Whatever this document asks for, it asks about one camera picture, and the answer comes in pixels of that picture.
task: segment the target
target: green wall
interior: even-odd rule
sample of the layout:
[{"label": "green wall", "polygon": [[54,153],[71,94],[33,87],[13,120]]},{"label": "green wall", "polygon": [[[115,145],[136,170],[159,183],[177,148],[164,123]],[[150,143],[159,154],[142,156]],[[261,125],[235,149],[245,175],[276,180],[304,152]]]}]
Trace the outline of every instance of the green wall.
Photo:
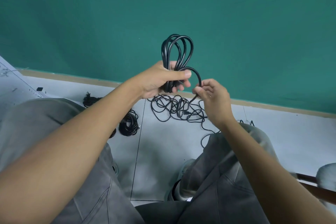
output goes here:
[{"label": "green wall", "polygon": [[122,82],[172,33],[235,99],[336,113],[336,0],[0,0],[16,67]]}]

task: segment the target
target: hand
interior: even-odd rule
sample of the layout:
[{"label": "hand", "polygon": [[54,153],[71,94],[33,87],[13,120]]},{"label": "hand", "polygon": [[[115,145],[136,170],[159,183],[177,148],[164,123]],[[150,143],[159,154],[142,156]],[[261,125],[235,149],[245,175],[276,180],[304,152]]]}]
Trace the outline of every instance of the hand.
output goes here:
[{"label": "hand", "polygon": [[204,101],[205,112],[212,124],[220,128],[225,122],[235,120],[226,88],[214,79],[203,80],[201,86],[197,84],[192,92]]},{"label": "hand", "polygon": [[[175,65],[176,61],[170,61],[171,70],[167,70],[163,67],[163,62],[159,61],[149,69],[133,77],[132,79],[141,87],[141,97],[152,98],[159,94],[161,92],[160,87],[168,81],[183,81],[185,87],[190,87],[191,84],[188,78],[191,76],[191,71],[174,71]],[[183,85],[180,84],[178,89],[184,90]],[[178,89],[173,87],[172,91],[177,92]]]}]

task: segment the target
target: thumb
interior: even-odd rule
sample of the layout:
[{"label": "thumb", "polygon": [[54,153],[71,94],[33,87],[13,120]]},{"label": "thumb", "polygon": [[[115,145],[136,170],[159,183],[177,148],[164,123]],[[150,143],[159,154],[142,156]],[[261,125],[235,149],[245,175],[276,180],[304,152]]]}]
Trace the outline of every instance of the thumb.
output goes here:
[{"label": "thumb", "polygon": [[167,71],[167,81],[180,81],[191,77],[190,70],[184,71]]},{"label": "thumb", "polygon": [[202,87],[196,86],[194,92],[198,94],[203,101],[210,99],[209,94]]}]

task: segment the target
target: person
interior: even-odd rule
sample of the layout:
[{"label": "person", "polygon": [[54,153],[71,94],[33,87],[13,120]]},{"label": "person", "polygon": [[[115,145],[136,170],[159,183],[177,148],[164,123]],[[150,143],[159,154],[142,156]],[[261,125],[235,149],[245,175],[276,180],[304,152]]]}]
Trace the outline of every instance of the person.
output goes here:
[{"label": "person", "polygon": [[0,130],[0,223],[336,223],[278,163],[267,136],[235,120],[229,93],[213,79],[193,92],[221,133],[182,168],[171,192],[181,201],[132,206],[107,140],[139,99],[167,81],[191,86],[190,76],[158,62],[85,110],[66,99],[14,107]]}]

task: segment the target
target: beige baseboard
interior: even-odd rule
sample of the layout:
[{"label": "beige baseboard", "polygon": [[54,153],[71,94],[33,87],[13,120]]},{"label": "beige baseboard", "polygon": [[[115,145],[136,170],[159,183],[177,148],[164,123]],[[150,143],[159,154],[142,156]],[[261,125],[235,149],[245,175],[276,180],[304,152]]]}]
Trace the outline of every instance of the beige baseboard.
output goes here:
[{"label": "beige baseboard", "polygon": [[[115,88],[118,85],[120,85],[120,83],[118,83],[118,82],[110,82],[110,81],[99,80],[99,79],[82,78],[82,77],[76,77],[76,76],[71,76],[71,75],[38,72],[38,71],[34,71],[34,70],[29,70],[29,69],[21,70],[20,72],[21,72],[21,74],[23,74],[25,76],[46,78],[46,79],[52,79],[52,80],[58,80],[58,81],[78,82],[78,83],[112,87],[112,88]],[[181,95],[182,97],[185,97],[185,98],[193,98],[195,96],[194,94],[189,93],[189,92],[179,92],[178,94]],[[296,109],[296,108],[290,108],[290,107],[282,107],[282,106],[276,106],[276,105],[261,104],[261,103],[249,102],[249,101],[244,101],[244,100],[232,99],[231,103],[234,104],[234,105],[251,106],[251,107],[258,107],[258,108],[269,109],[269,110],[300,113],[300,114],[320,116],[320,117],[325,117],[325,118],[336,118],[336,114],[333,114],[333,113],[317,112],[317,111]]]}]

